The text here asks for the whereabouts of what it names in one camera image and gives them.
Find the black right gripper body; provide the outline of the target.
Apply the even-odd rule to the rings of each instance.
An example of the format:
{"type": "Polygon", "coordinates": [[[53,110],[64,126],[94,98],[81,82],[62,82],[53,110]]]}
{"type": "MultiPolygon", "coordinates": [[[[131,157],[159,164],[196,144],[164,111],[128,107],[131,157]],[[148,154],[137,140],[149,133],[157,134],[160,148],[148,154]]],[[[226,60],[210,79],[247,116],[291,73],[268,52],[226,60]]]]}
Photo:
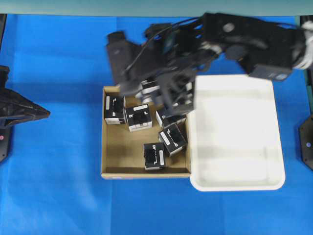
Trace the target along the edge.
{"type": "Polygon", "coordinates": [[[177,23],[151,24],[144,32],[144,79],[194,81],[220,54],[220,46],[208,36],[216,26],[215,14],[177,23]]]}

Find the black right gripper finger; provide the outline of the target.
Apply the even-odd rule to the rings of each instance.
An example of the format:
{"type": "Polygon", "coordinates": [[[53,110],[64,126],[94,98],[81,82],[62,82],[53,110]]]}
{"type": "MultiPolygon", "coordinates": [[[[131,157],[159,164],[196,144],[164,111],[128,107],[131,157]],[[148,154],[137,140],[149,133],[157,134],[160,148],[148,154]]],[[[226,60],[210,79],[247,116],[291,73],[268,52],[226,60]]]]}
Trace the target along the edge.
{"type": "Polygon", "coordinates": [[[122,95],[135,95],[144,77],[143,45],[128,41],[124,31],[116,31],[107,36],[106,50],[114,84],[120,87],[122,95]]]}
{"type": "Polygon", "coordinates": [[[194,110],[195,79],[194,70],[172,71],[157,77],[166,115],[186,115],[194,110]]]}

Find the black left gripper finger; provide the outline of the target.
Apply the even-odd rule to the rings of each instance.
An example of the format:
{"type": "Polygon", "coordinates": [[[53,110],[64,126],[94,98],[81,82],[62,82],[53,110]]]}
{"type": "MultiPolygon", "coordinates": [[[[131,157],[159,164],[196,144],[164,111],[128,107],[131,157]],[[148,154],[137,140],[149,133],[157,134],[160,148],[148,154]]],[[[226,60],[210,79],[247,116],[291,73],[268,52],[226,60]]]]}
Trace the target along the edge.
{"type": "Polygon", "coordinates": [[[50,111],[5,87],[9,67],[0,67],[0,126],[14,125],[48,118],[50,111]]]}

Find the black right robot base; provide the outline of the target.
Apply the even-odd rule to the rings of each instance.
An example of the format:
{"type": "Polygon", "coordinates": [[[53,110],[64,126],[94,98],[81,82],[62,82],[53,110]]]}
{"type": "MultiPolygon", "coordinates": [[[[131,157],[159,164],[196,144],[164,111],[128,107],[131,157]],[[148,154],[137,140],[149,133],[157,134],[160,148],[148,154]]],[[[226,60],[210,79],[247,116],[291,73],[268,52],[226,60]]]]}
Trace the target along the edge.
{"type": "Polygon", "coordinates": [[[301,159],[313,170],[313,116],[308,117],[299,127],[301,159]]]}

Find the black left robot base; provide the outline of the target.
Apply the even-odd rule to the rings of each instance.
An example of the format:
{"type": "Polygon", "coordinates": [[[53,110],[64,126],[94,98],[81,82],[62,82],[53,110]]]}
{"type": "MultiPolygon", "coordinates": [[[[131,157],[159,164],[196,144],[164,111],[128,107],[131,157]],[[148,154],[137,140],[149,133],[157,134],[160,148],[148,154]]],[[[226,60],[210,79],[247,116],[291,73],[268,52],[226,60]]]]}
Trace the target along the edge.
{"type": "Polygon", "coordinates": [[[0,162],[3,162],[9,153],[11,141],[11,127],[6,127],[4,123],[0,125],[0,162]]]}

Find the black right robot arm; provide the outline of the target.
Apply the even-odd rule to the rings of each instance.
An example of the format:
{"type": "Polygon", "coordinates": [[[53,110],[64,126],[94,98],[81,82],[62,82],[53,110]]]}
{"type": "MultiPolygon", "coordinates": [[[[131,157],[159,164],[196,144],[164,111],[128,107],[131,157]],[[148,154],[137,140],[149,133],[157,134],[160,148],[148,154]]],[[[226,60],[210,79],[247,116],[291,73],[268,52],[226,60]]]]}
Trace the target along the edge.
{"type": "Polygon", "coordinates": [[[195,79],[221,54],[236,61],[250,77],[285,80],[294,69],[313,67],[313,23],[301,26],[222,13],[204,13],[177,23],[156,23],[144,32],[146,42],[127,40],[123,31],[107,36],[114,83],[123,96],[139,93],[147,79],[159,89],[155,105],[167,116],[194,109],[195,79]]]}

